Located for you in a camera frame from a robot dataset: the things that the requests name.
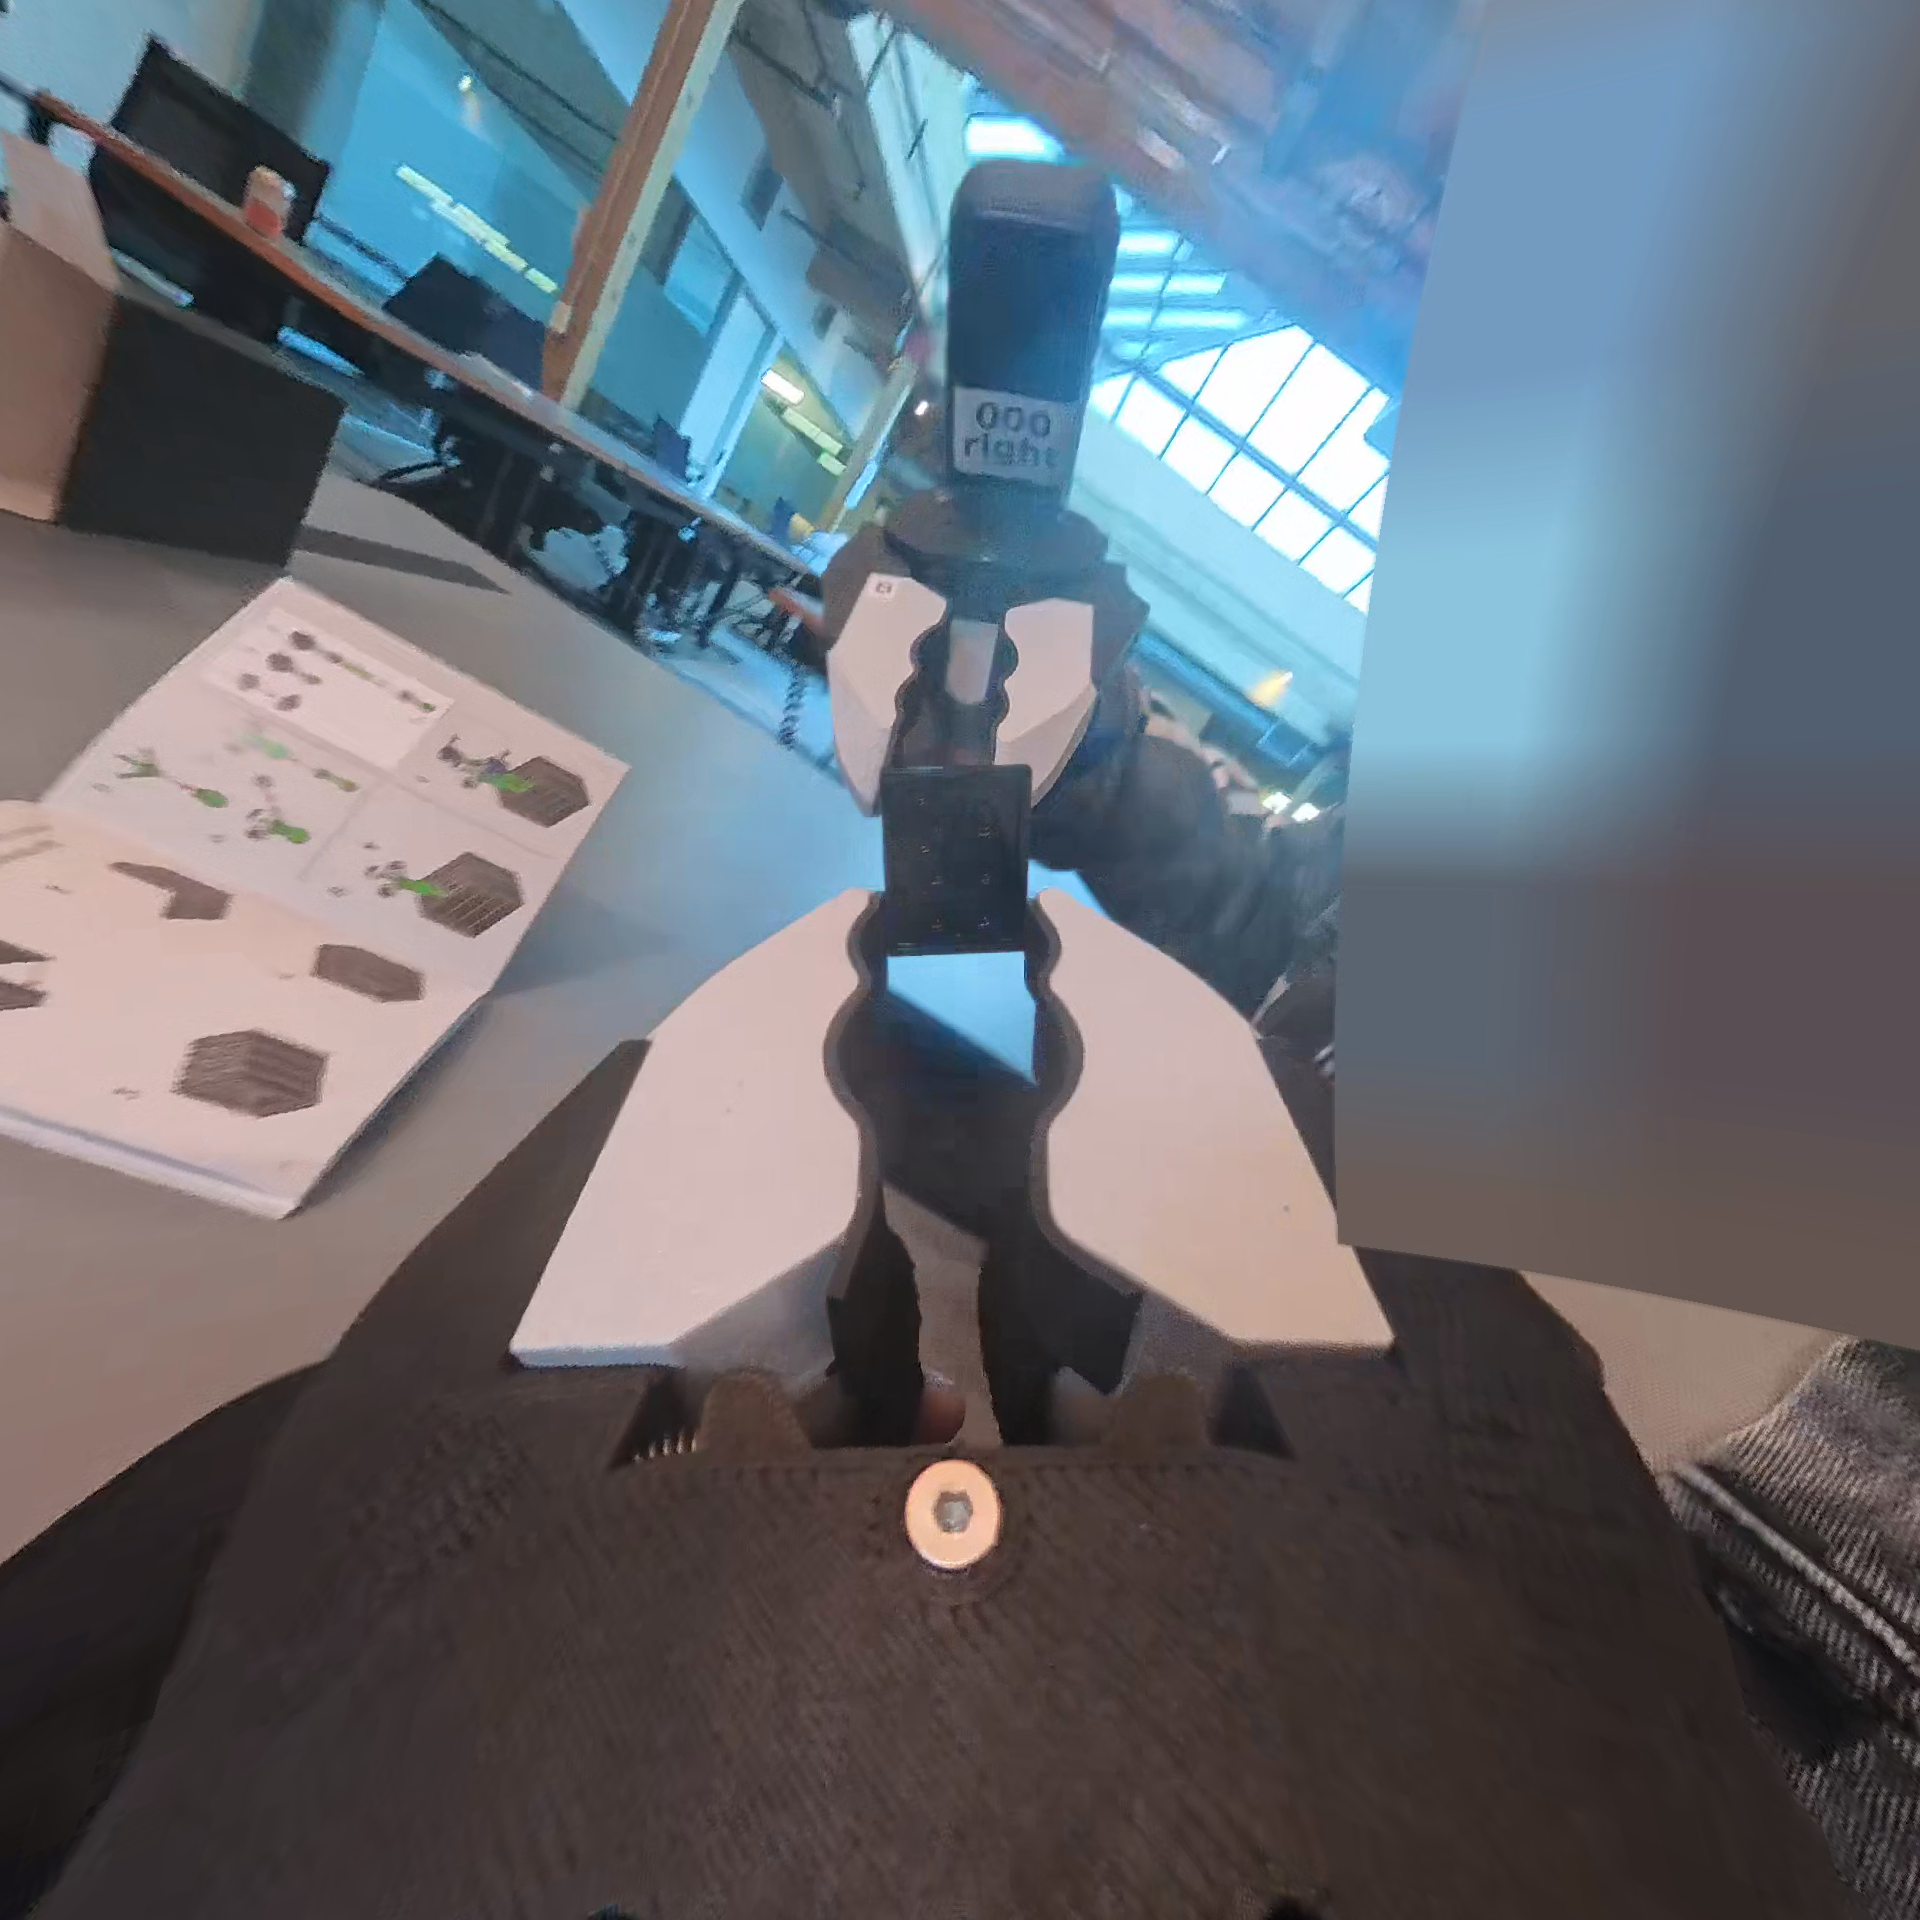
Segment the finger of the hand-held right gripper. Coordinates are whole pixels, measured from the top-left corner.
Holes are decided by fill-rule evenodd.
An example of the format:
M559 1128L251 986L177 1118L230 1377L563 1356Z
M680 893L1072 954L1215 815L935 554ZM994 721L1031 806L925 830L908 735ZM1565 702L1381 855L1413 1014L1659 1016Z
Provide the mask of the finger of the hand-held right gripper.
M1001 682L994 767L1021 767L1028 797L1043 797L1079 752L1097 706L1094 607L1046 598L1010 607L1001 635L1012 664Z
M917 678L920 649L947 617L947 598L910 577L869 577L829 651L832 752L865 815L894 755L900 702Z

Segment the black office chair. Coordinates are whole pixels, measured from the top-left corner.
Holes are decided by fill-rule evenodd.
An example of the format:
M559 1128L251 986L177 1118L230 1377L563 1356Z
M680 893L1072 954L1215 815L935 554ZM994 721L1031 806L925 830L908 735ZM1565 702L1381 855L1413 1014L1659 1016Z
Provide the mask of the black office chair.
M108 124L228 205L243 201L255 167L274 172L293 191L286 236L296 244L330 182L322 155L216 87L157 33L148 36ZM111 252L182 290L216 325L259 343L281 334L293 292L252 252L223 241L103 146L87 161L87 182Z
M444 252L431 254L384 312L457 359L486 360L521 386L543 388L543 321Z

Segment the person's right forearm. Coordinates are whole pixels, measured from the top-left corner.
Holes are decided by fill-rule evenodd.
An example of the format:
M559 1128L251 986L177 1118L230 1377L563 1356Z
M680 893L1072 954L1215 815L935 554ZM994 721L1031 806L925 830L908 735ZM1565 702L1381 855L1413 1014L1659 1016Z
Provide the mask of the person's right forearm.
M1028 845L1261 1034L1331 1047L1345 809L1271 814L1131 664L1101 682L1087 732L1031 806Z

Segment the black L-shaped lego assembly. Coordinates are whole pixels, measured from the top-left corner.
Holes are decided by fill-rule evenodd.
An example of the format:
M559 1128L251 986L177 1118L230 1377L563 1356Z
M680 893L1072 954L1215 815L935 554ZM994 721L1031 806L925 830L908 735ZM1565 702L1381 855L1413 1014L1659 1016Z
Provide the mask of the black L-shaped lego assembly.
M879 780L887 958L1027 946L1031 773L893 767Z

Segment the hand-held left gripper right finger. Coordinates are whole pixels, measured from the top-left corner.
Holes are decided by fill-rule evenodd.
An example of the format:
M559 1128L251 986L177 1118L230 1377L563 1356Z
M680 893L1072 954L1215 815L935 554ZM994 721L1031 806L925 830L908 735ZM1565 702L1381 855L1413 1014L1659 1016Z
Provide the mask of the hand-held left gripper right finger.
M1043 1123L1067 1250L1239 1351L1390 1350L1253 1022L1201 976L1046 889L1043 995L1079 1064Z

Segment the wooden support post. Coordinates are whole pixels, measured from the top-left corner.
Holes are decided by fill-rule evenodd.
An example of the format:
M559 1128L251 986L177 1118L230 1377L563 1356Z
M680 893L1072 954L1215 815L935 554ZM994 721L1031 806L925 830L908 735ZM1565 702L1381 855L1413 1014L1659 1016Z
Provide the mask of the wooden support post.
M547 321L543 392L579 412L627 299L691 122L730 49L742 2L663 2L610 160L574 230L560 292Z

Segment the lego instruction booklet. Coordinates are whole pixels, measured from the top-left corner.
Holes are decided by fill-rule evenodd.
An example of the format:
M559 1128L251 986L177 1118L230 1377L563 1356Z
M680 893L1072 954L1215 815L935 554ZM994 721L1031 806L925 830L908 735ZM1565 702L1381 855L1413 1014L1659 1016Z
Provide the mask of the lego instruction booklet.
M2 803L2 1138L298 1211L492 995L625 780L274 581Z

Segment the black carton with white flap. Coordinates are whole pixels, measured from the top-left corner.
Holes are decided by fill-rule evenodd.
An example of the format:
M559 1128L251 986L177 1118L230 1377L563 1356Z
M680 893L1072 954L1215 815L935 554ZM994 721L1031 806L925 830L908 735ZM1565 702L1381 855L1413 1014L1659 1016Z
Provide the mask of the black carton with white flap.
M284 568L342 403L127 288L80 175L2 133L2 512Z

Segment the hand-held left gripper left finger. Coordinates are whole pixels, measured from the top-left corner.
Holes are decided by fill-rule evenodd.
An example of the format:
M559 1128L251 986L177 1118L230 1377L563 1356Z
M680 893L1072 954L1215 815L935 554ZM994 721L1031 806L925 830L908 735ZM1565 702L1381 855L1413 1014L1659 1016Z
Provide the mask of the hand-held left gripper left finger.
M713 972L645 1044L516 1328L525 1369L826 1375L865 1141L829 1034L865 976L849 889Z

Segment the wooden desk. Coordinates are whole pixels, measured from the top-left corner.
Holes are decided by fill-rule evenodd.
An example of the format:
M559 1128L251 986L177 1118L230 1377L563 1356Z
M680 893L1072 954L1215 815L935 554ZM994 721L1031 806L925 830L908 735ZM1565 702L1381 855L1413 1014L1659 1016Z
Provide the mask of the wooden desk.
M97 155L105 155L148 187L160 191L189 220L216 234L218 244L251 252L252 263L289 290L289 296L322 304L341 325L358 330L384 353L421 371L438 409L451 412L461 431L478 437L490 432L506 442L508 466L528 466L528 485L516 502L506 502L503 491L492 488L490 506L478 519L478 541L492 554L508 554L516 546L516 528L525 524L525 506L543 482L554 482L577 470L610 470L621 478L621 491L627 498L655 502L669 519L699 519L710 528L730 549L735 571L745 573L759 568L777 583L823 577L826 564L816 557L763 533L713 498L691 491L657 462L610 439L588 421L560 409L554 399L534 392L506 371L495 371L490 360L471 360L439 348L421 336L421 330L404 328L379 304L358 299L348 283L330 273L313 248L289 236L252 228L239 205L208 194L200 182L189 182L148 146L127 140L123 132L111 132L105 122L83 114L57 93L42 87L29 90L11 78L2 82L2 93L24 112L30 140L49 144L54 132L71 132L87 140Z

